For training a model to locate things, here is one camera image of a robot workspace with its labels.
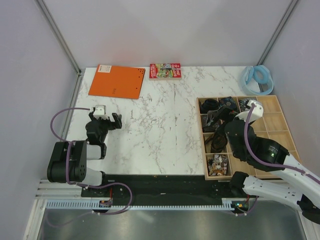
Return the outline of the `brown tie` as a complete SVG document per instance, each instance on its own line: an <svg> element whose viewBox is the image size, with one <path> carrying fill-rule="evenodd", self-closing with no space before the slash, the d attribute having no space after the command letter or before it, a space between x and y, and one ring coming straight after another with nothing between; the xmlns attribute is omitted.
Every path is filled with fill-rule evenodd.
<svg viewBox="0 0 320 240"><path fill-rule="evenodd" d="M222 153L225 151L226 145L228 143L227 137L222 133L213 133L211 135L205 136L204 146L205 152L209 153Z"/></svg>

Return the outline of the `black orange floral tie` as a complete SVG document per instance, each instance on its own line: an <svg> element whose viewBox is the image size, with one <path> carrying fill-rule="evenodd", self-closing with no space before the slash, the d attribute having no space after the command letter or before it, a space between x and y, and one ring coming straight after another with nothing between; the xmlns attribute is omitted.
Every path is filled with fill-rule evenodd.
<svg viewBox="0 0 320 240"><path fill-rule="evenodd" d="M202 127L203 133L215 133L223 123L219 120L216 123L208 122Z"/></svg>

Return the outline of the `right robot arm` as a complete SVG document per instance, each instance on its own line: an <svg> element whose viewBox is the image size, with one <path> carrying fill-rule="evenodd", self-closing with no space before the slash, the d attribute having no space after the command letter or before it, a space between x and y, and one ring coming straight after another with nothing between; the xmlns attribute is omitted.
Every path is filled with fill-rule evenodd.
<svg viewBox="0 0 320 240"><path fill-rule="evenodd" d="M248 195L269 198L292 207L309 221L319 224L320 178L299 163L284 146L255 134L251 124L264 113L260 102L249 99L245 103L245 111L236 110L236 107L227 104L208 109L213 113L208 118L211 125L222 121L213 134L212 152L219 153L226 145L230 145L233 157L281 178L289 186L236 171L229 182L230 193L235 197Z"/></svg>

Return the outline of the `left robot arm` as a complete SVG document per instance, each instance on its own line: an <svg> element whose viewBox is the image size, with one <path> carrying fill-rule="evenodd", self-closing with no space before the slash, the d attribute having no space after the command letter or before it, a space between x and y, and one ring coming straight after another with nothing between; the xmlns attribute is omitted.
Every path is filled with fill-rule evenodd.
<svg viewBox="0 0 320 240"><path fill-rule="evenodd" d="M67 111L88 111L90 121L85 125L85 140L66 140L59 137L53 128L55 118ZM105 143L110 131L121 129L122 115L112 113L113 120L107 116L105 105L96 105L92 108L70 107L57 112L50 121L50 130L59 139L47 167L47 179L51 183L67 183L83 188L92 188L99 197L106 196L110 185L104 181L105 173L93 170L87 166L88 161L103 160L106 157L107 145Z"/></svg>

